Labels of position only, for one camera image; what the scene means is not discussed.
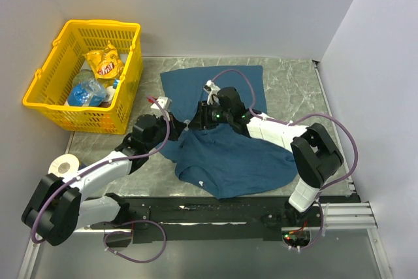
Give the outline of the blue t-shirt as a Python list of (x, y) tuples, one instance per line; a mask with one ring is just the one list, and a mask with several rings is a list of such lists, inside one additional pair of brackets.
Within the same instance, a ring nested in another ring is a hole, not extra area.
[[(246, 106), (267, 111), (262, 66), (194, 67), (161, 73), (163, 91), (172, 100), (170, 110), (177, 120), (194, 117), (198, 102), (207, 98), (203, 86), (212, 78), (221, 88), (234, 87)], [(160, 152), (176, 164), (174, 172), (181, 181), (217, 199), (278, 189), (297, 175), (290, 151), (239, 135), (228, 124), (208, 131), (184, 131)]]

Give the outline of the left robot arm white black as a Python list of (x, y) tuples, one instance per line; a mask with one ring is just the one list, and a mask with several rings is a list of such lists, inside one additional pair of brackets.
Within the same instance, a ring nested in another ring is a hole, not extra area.
[(138, 117), (132, 131), (106, 157), (76, 173), (60, 178), (44, 176), (35, 188), (23, 214), (22, 222), (31, 229), (35, 244), (48, 242), (57, 246), (75, 230), (90, 224), (108, 222), (115, 228), (128, 223), (127, 204), (113, 194), (91, 199), (103, 186), (135, 172), (167, 141), (178, 140), (186, 123), (172, 113), (156, 117)]

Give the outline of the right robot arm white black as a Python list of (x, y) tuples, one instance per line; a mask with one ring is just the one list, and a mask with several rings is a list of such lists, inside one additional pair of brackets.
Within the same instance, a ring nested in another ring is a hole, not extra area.
[(308, 210), (320, 189), (344, 162), (328, 131), (320, 123), (277, 123), (263, 112), (246, 108), (234, 87), (219, 88), (209, 80), (203, 90), (208, 98), (198, 102), (196, 114), (188, 123), (191, 129), (228, 124), (239, 135), (267, 141), (293, 154), (300, 178), (289, 197), (285, 217), (291, 225), (301, 225), (308, 219)]

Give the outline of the small white bottle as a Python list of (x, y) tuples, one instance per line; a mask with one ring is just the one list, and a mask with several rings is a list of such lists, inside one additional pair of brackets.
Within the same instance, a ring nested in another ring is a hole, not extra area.
[(119, 82), (120, 82), (120, 80), (119, 79), (115, 79), (114, 81), (113, 81), (113, 84), (112, 85), (110, 85), (110, 86), (108, 86), (107, 88), (106, 88), (106, 98), (105, 98), (105, 102), (108, 102), (108, 103), (111, 103), (112, 102), (112, 100), (113, 100), (113, 98), (114, 98), (114, 95), (115, 95), (115, 93), (116, 93), (116, 89), (117, 89), (117, 87), (118, 87), (118, 84), (119, 84)]

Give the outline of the blue plastic bag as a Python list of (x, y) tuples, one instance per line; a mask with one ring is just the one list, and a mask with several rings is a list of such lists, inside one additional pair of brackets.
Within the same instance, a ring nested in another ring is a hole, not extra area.
[(96, 79), (90, 79), (71, 90), (67, 103), (72, 107), (98, 107), (106, 96), (105, 88)]

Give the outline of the yellow snack bag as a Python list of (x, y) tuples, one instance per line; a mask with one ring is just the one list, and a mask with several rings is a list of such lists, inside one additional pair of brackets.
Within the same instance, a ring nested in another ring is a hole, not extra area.
[(110, 42), (101, 50), (91, 50), (84, 54), (97, 80), (118, 79), (125, 67), (117, 48)]

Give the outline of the toilet paper roll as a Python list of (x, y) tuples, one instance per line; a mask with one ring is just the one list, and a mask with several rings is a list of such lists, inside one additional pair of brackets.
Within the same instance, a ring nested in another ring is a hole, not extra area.
[(55, 158), (48, 168), (48, 174), (52, 173), (64, 177), (76, 173), (86, 165), (73, 154), (63, 154)]

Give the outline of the yellow plastic basket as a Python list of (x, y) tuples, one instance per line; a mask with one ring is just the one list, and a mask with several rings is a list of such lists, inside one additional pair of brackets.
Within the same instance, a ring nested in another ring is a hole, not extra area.
[[(67, 131), (124, 134), (143, 70), (140, 34), (138, 23), (69, 20), (53, 41), (43, 66), (35, 72), (22, 103)], [(107, 108), (66, 105), (72, 80), (85, 62), (84, 54), (102, 49), (108, 42), (127, 56), (112, 104)]]

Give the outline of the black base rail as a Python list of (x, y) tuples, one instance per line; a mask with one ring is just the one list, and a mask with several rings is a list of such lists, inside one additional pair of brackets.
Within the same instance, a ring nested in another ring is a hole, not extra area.
[(127, 197), (127, 217), (118, 223), (99, 222), (93, 230), (127, 230), (133, 242), (167, 240), (236, 240), (261, 238), (281, 241), (284, 229), (321, 224), (319, 209), (294, 214), (286, 197), (252, 196), (217, 200), (213, 197)]

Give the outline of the aluminium frame rail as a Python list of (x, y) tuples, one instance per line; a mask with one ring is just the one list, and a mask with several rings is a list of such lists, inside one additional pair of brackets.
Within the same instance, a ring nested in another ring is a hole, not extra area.
[[(378, 233), (378, 225), (370, 203), (333, 203), (321, 201), (325, 213), (324, 231), (342, 229), (365, 229), (371, 243), (372, 253), (382, 278), (394, 278), (389, 260)], [(104, 233), (109, 230), (79, 229), (78, 233)], [(39, 250), (43, 244), (29, 240), (17, 278), (31, 278)]]

